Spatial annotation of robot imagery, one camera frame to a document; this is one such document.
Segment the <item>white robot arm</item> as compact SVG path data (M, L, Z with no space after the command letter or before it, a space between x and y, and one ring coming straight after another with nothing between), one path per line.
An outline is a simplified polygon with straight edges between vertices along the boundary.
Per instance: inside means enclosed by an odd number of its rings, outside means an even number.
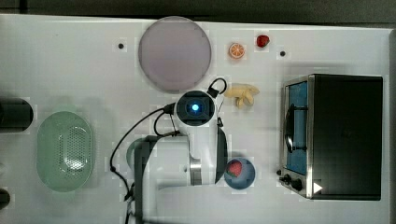
M148 135L130 149L137 224L158 222L161 189L216 184L227 162L227 142L218 117L219 91L188 91L165 112L175 117L175 135Z

